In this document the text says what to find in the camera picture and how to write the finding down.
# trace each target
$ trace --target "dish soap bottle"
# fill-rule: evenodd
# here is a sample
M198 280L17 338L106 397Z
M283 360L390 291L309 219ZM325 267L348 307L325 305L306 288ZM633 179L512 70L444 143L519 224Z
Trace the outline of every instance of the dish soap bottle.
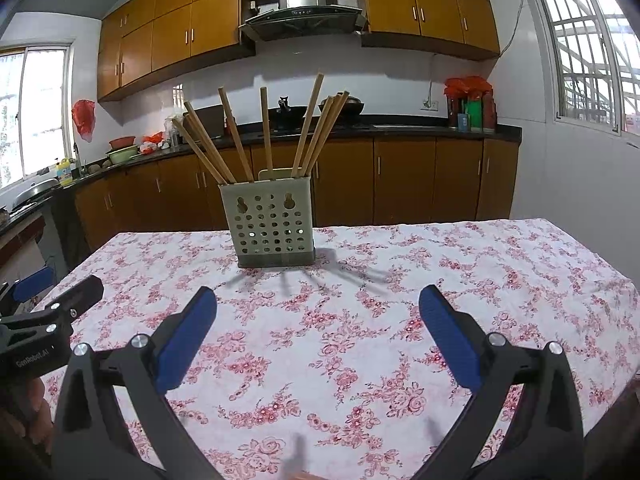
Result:
M60 162L56 159L56 176L60 181L60 186L67 186L73 182L71 162L69 162L68 158L63 158Z

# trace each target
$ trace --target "pink flower pattern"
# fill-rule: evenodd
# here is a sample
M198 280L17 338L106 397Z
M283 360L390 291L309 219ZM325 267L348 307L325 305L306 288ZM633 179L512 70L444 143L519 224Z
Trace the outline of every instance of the pink flower pattern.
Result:
M104 298L72 337L99 350L153 332L212 288L217 319L167 399L227 480L277 480L299 437L318 476L410 478L469 398L420 319L430 283L486 332L532 348L560 341L585 431L640 364L632 282L545 220L332 227L314 241L311 266L238 269L228 232L119 234L40 304L100 277ZM53 408L63 373L43 378ZM498 451L521 390L510 390L480 460ZM117 394L140 455L159 465Z

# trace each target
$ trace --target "tablecloth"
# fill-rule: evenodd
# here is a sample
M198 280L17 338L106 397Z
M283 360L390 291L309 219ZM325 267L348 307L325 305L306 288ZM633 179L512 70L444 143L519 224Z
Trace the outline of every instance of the tablecloth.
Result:
M418 314L436 284L486 331L513 344L564 346L584 430L640 364L638 292L548 221L462 222L314 230L309 267L238 269L228 232L119 234L43 304L89 274L104 298L72 344L124 345L180 312L200 286L218 317L167 398L228 480L401 479L433 452L469 399ZM55 404L63 369L45 378ZM498 449L513 387L480 460ZM126 399L140 454L157 463Z

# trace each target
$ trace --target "chopstick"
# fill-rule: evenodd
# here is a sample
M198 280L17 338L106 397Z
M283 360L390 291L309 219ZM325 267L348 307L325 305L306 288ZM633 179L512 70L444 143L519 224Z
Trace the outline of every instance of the chopstick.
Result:
M298 148L296 155L293 158L293 170L291 176L298 176L298 167L300 165L300 159L302 158L302 152L305 149L306 134L308 134L309 127L311 126L311 119L314 116L314 109L318 102L318 95L320 94L320 88L322 87L322 81L324 80L324 74L319 73L316 76L316 82L314 83L314 89L311 91L311 97L309 104L306 106L305 122L302 124L302 131L300 132L300 140L298 141Z
M271 131L269 127L269 107L267 104L267 87L260 88L260 106L262 108L262 134L264 136L264 154L267 158L269 177L273 172L273 155L271 154Z
M234 144L236 145L236 150L238 150L238 155L240 156L240 162L242 163L242 168L244 169L244 174L246 175L247 182L253 182L254 175L251 172L249 162L246 160L244 148L242 147L242 141L240 140L240 134L238 133L238 126L236 126L236 120L234 119L233 112L231 111L229 99L226 97L225 88L218 88L218 94L220 94L220 100L222 101L222 106L225 109L226 124L228 124L229 129L231 130L231 136L234 138Z
M216 145L211 140L211 137L209 137L209 134L207 133L202 122L200 121L200 118L198 117L196 110L193 109L193 106L191 106L191 103L188 101L184 102L184 106L185 108L187 108L187 111L189 112L187 117L189 118L189 122L193 127L193 131L196 133L197 137L200 137L199 140L200 142L202 142L202 144L204 145L204 149L209 154L210 161L214 163L214 166L216 166L216 169L219 170L219 172L226 178L226 180L228 180L232 184L235 184L236 178L234 177L234 174L231 173L231 170L226 165L226 162L222 158L222 155L220 155L220 152L216 148Z
M320 133L322 132L322 128L324 127L324 123L326 118L329 116L329 112L331 111L331 107L334 104L334 97L329 96L324 103L324 108L322 108L322 114L318 119L318 124L316 124L316 129L314 130L313 137L311 137L311 142L309 143L308 150L306 150L305 160L302 162L302 175L306 174L306 170L309 168L309 162L311 161L311 157L314 154L314 149L316 148L316 144L318 143L318 139L320 138Z
M342 92L341 96L336 96L334 98L334 104L332 105L331 113L329 114L329 118L324 122L324 127L322 128L322 132L320 133L320 138L318 139L318 145L316 146L314 150L314 154L311 157L311 161L309 162L309 167L305 171L305 176L311 175L311 170L314 164L316 163L316 160L318 160L318 157L320 156L320 152L322 151L322 148L324 148L324 144L328 139L329 134L331 133L331 130L334 127L335 121L338 120L338 115L340 115L340 112L342 111L342 108L344 107L345 102L347 102L348 97L349 97L349 92L345 90L344 92Z
M207 170L209 170L209 173L213 175L213 178L216 179L217 183L220 185L228 184L228 182L224 179L222 175L220 175L220 173L218 172L216 167L211 163L211 161L205 156L204 153L202 153L202 150L197 146L195 140L191 138L186 128L180 124L180 121L175 118L173 118L172 121L174 123L174 126L178 128L178 131L180 132L180 134L187 140L188 145L191 146L193 153L195 153L196 156L200 159L204 167L207 168Z

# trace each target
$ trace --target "backsplash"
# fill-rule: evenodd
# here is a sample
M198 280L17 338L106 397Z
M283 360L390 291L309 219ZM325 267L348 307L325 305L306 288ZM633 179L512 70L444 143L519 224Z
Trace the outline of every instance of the backsplash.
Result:
M269 106L280 96L290 105L306 105L318 72L325 74L321 98L347 89L364 102L365 114L446 117L442 91L449 77L479 73L479 63L412 50L363 48L356 36L316 36L257 45L257 56L204 68L156 85L122 101L122 135L138 137L164 128L184 95L193 106L220 104L224 86L238 124L260 121L260 87L269 91ZM437 112L420 110L428 97Z

